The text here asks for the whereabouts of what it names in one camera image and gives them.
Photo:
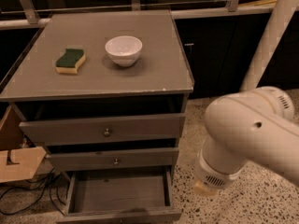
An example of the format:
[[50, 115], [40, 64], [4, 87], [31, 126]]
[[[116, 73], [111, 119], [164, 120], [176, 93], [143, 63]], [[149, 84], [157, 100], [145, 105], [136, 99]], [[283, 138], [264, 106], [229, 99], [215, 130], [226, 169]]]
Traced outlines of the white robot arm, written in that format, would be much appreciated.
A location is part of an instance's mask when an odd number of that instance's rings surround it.
[[299, 185], [299, 127], [290, 96], [261, 87], [222, 96], [207, 108], [207, 137], [194, 164], [195, 193], [214, 195], [253, 161]]

